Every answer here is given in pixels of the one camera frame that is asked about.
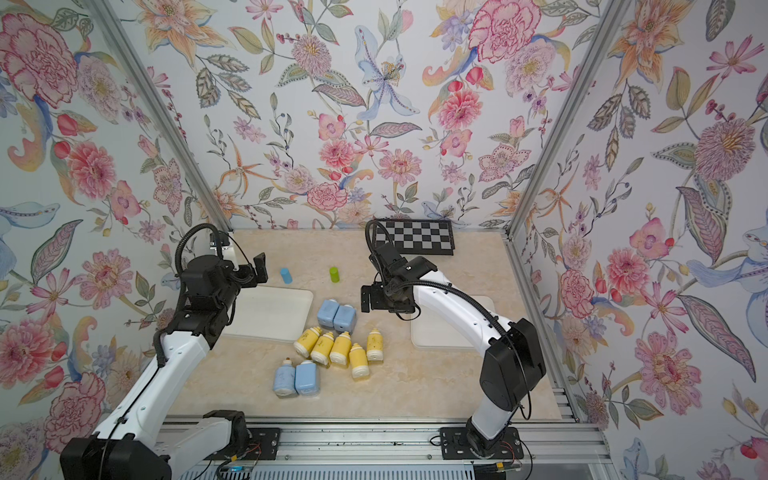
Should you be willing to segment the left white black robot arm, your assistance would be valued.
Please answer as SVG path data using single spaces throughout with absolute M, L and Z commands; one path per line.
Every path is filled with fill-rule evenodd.
M 264 267 L 226 257 L 228 240 L 210 223 L 181 238 L 174 255 L 179 296 L 172 319 L 153 336 L 154 359 L 106 420 L 65 445 L 65 478 L 176 479 L 211 455 L 231 462 L 249 452 L 252 435 L 237 410 L 212 411 L 175 439 L 159 439 L 185 383 L 233 323 L 241 291 L 268 279 Z

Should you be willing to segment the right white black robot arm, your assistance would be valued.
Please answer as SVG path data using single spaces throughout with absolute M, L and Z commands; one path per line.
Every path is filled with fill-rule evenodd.
M 546 375 L 536 327 L 525 318 L 511 321 L 485 308 L 429 260 L 403 257 L 381 221 L 368 221 L 364 235 L 380 279 L 361 287 L 362 311 L 387 311 L 399 319 L 433 313 L 483 356 L 479 378 L 483 398 L 467 420 L 466 438 L 473 454 L 490 457 L 504 440 L 513 415 L 521 411 L 530 417 L 531 392 Z

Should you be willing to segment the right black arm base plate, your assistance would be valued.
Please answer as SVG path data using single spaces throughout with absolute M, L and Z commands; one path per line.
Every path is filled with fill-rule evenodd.
M 467 426 L 442 427 L 438 446 L 444 460 L 523 460 L 526 457 L 518 430 L 510 426 L 490 440 Z

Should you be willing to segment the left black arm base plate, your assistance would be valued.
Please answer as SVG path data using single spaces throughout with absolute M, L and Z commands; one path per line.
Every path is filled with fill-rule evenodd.
M 216 452 L 204 458 L 205 461 L 272 461 L 277 458 L 282 430 L 280 428 L 250 428 L 250 437 L 245 447 L 237 454 L 227 455 Z

